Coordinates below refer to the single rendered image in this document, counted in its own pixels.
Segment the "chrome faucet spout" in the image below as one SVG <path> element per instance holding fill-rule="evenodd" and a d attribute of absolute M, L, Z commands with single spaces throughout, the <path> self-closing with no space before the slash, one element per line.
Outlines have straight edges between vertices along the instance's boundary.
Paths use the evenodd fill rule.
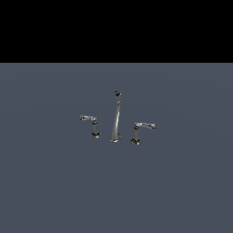
<path fill-rule="evenodd" d="M 119 91 L 116 91 L 114 93 L 114 97 L 116 99 L 116 116 L 115 116 L 115 123 L 113 126 L 113 130 L 109 139 L 112 142 L 116 143 L 121 139 L 121 136 L 118 133 L 118 122 L 119 122 L 120 107 L 121 107 L 121 93 Z"/>

